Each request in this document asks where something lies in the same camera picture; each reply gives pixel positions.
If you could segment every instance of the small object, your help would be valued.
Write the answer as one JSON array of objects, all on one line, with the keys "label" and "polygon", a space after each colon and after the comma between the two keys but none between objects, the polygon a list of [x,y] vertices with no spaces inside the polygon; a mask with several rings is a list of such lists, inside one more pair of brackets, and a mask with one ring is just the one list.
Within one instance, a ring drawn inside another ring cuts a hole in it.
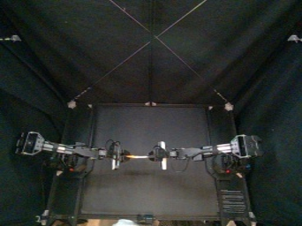
[{"label": "small object", "polygon": [[56,171],[56,176],[59,177],[61,174],[63,174],[63,171],[61,170],[57,170]]},{"label": "small object", "polygon": [[242,174],[241,174],[241,173],[237,173],[237,176],[238,176],[239,178],[243,178],[243,176],[242,176]]},{"label": "small object", "polygon": [[299,38],[297,37],[297,35],[293,34],[293,35],[290,35],[290,37],[287,38],[287,41],[294,41],[295,43],[298,43],[299,41],[302,41],[302,39],[299,39]]},{"label": "small object", "polygon": [[67,106],[70,109],[74,109],[76,107],[76,102],[75,101],[68,102]]},{"label": "small object", "polygon": [[131,220],[120,219],[112,226],[138,226],[138,224]]},{"label": "small object", "polygon": [[227,102],[226,105],[225,105],[225,109],[227,111],[234,110],[234,105],[230,102]]},{"label": "small object", "polygon": [[155,107],[156,106],[156,103],[155,102],[146,102],[146,106],[147,107],[150,107],[150,106]]},{"label": "small object", "polygon": [[11,41],[21,41],[20,37],[17,35],[13,35],[11,37]]}]

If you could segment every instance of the wire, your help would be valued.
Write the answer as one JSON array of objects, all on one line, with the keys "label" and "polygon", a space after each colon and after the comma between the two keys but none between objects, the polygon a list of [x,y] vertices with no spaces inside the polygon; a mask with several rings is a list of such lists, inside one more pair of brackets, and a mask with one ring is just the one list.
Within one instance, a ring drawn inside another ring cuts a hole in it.
[{"label": "wire", "polygon": [[41,192],[43,192],[43,206],[45,207],[44,166],[45,166],[45,160],[43,160],[41,170],[40,170],[40,182],[41,182]]},{"label": "wire", "polygon": [[106,142],[106,151],[108,151],[107,144],[108,144],[110,141],[112,142],[111,145],[115,143],[115,141],[114,141],[112,139],[108,139],[108,140],[107,140],[107,142]]},{"label": "wire", "polygon": [[183,173],[183,172],[186,171],[186,169],[187,169],[188,162],[190,162],[190,158],[186,159],[186,167],[184,167],[182,170],[175,170],[174,164],[172,164],[172,162],[171,162],[170,165],[171,165],[172,171],[174,171],[175,173]]}]

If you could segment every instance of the black curtain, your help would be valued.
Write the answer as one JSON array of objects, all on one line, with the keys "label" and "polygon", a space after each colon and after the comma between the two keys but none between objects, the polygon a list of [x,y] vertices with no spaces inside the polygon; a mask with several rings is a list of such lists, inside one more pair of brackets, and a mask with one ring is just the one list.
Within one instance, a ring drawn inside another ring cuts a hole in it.
[{"label": "black curtain", "polygon": [[[0,21],[1,37],[17,34],[3,15]],[[25,42],[0,42],[0,225],[35,225],[51,185],[41,157],[15,154],[17,134],[60,141],[64,124],[64,98]]]},{"label": "black curtain", "polygon": [[[298,29],[293,34],[302,35]],[[265,225],[302,223],[301,72],[302,43],[285,41],[237,103],[239,132],[263,140],[266,154],[255,159],[247,182],[253,209]]]}]

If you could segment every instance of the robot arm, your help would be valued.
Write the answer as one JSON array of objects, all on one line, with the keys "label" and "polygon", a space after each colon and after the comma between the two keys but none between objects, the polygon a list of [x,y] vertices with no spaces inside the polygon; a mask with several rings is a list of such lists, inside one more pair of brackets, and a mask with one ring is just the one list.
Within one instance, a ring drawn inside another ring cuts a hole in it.
[{"label": "robot arm", "polygon": [[119,142],[112,141],[108,149],[91,148],[83,143],[64,145],[47,141],[37,132],[21,134],[15,152],[24,155],[36,155],[41,152],[52,153],[66,166],[74,166],[79,157],[91,160],[110,158],[112,159],[112,170],[118,170],[120,162],[127,162],[130,159],[148,158],[152,162],[160,162],[162,169],[166,170],[168,158],[176,160],[192,159],[198,162],[218,155],[226,156],[222,158],[225,165],[235,165],[238,168],[238,166],[242,167],[247,164],[247,159],[262,155],[261,138],[258,136],[238,135],[227,144],[200,148],[174,148],[171,150],[166,150],[166,142],[160,141],[148,155],[136,156],[122,149]]}]

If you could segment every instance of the black fabric ceiling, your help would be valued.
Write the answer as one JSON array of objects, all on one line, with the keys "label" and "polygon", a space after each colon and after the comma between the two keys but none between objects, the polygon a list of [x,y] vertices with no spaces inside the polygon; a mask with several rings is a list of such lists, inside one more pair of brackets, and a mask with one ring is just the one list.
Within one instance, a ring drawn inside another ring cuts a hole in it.
[{"label": "black fabric ceiling", "polygon": [[299,0],[3,1],[66,100],[87,103],[233,102],[301,10]]}]

